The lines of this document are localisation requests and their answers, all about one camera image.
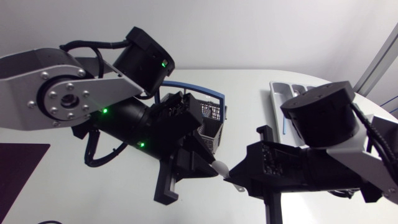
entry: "white table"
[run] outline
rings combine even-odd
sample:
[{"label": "white table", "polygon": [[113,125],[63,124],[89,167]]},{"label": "white table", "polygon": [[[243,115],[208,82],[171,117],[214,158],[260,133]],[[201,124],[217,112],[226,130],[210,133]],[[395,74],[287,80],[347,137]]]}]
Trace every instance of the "white table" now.
[{"label": "white table", "polygon": [[[270,81],[321,85],[327,81],[278,70],[176,70],[168,80],[200,85],[226,96],[227,120],[216,158],[229,168],[244,159],[246,146],[259,140],[258,126],[275,128]],[[396,120],[357,96],[366,113]],[[1,142],[50,143],[36,170],[10,209],[4,224],[57,220],[67,223],[265,223],[262,200],[239,193],[222,178],[184,179],[179,200],[165,206],[153,201],[159,162],[127,148],[103,167],[83,163],[85,140],[69,128],[22,132],[0,129]],[[101,135],[98,157],[119,141]],[[282,194],[284,223],[397,223],[398,206],[382,198],[366,204],[327,192]]]}]

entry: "blue handle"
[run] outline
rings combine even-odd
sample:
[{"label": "blue handle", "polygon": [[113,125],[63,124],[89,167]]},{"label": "blue handle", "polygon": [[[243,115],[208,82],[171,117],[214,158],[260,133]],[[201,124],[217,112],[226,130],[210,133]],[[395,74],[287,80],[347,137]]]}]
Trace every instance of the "blue handle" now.
[{"label": "blue handle", "polygon": [[[173,81],[163,81],[162,86],[171,86],[177,88],[184,88],[188,90],[197,91],[199,93],[206,94],[208,96],[212,96],[220,101],[220,121],[224,123],[225,120],[225,96],[222,93],[219,93],[214,90],[210,90],[201,86],[192,85],[188,83],[182,82],[173,82]],[[155,103],[160,103],[160,93],[159,91],[155,95]]]}]

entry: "bolt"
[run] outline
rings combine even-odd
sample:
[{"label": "bolt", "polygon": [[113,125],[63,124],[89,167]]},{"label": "bolt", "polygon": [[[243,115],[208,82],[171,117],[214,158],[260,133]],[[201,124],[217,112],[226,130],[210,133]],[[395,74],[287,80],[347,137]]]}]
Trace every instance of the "bolt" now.
[{"label": "bolt", "polygon": [[41,77],[42,79],[44,79],[44,80],[47,80],[47,79],[50,78],[50,75],[49,75],[47,72],[42,72],[42,73],[40,74],[40,77]]},{"label": "bolt", "polygon": [[36,107],[36,103],[31,100],[31,101],[27,102],[27,107],[29,107],[30,109],[33,109]]},{"label": "bolt", "polygon": [[54,91],[51,91],[51,92],[49,93],[49,97],[50,97],[51,99],[55,99],[57,96],[58,96],[58,94],[57,94],[56,92],[54,92]]},{"label": "bolt", "polygon": [[83,109],[83,111],[88,111],[90,109],[88,105],[83,105],[81,108]]},{"label": "bolt", "polygon": [[72,83],[67,84],[67,90],[73,90],[75,89],[75,86]]},{"label": "bolt", "polygon": [[86,75],[86,72],[83,69],[79,69],[79,71],[77,71],[77,75],[79,77],[84,77]]},{"label": "bolt", "polygon": [[57,113],[58,113],[58,108],[56,108],[56,107],[51,107],[50,113],[51,113],[51,114],[57,114]]},{"label": "bolt", "polygon": [[83,96],[86,97],[86,98],[89,97],[90,96],[90,92],[87,91],[87,90],[83,91]]},{"label": "bolt", "polygon": [[75,115],[73,113],[68,113],[67,118],[73,119],[73,118],[75,118]]},{"label": "bolt", "polygon": [[54,127],[59,127],[60,125],[61,125],[61,123],[59,123],[59,121],[54,121],[52,123],[52,126],[54,126]]}]

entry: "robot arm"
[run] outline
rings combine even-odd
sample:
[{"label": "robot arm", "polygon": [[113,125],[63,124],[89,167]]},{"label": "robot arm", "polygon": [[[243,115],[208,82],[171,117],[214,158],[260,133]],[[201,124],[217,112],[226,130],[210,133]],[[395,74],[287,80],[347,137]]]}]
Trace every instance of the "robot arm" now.
[{"label": "robot arm", "polygon": [[[67,53],[77,47],[92,48],[97,58]],[[85,164],[90,167],[102,166],[131,145],[160,161],[154,200],[163,204],[178,199],[173,189],[181,179],[218,175],[210,166],[215,158],[197,131],[203,118],[191,94],[177,93],[151,107],[141,102],[158,92],[175,67],[148,34],[134,27],[122,42],[74,41],[60,48],[0,58],[0,127],[72,127],[78,138],[89,134]],[[125,49],[110,65],[100,48]],[[100,130],[123,143],[94,159]]]},{"label": "robot arm", "polygon": [[[263,199],[269,224],[282,223],[284,192],[327,190],[345,196],[347,190],[360,190],[365,202],[385,196],[398,204],[398,124],[378,117],[370,123],[353,98],[349,83],[339,82],[286,101],[284,116],[309,147],[273,142],[270,127],[261,127],[262,141],[248,146],[246,158],[225,180]],[[372,146],[379,156],[371,154]]]}]

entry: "dish rack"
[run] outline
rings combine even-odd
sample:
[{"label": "dish rack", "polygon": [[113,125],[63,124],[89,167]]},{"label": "dish rack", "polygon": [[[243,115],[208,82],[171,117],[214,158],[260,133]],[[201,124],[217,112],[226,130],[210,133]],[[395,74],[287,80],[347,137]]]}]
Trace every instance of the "dish rack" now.
[{"label": "dish rack", "polygon": [[[192,90],[219,100],[218,104],[212,101],[198,100],[201,106],[201,112],[203,116],[203,122],[202,125],[198,128],[198,132],[209,150],[214,154],[218,146],[220,145],[224,120],[226,119],[227,107],[225,106],[224,94],[207,88],[203,88],[201,86],[182,82],[164,81],[162,86],[183,88],[184,93],[186,92],[186,90]],[[173,93],[168,93],[160,99],[160,91],[158,91],[155,95],[155,103],[164,102],[172,95]]]},{"label": "dish rack", "polygon": [[280,106],[287,100],[301,95],[316,86],[285,82],[270,82],[271,100],[274,106],[275,121],[279,143],[290,146],[305,146],[304,141],[297,134],[291,120],[286,119]]}]

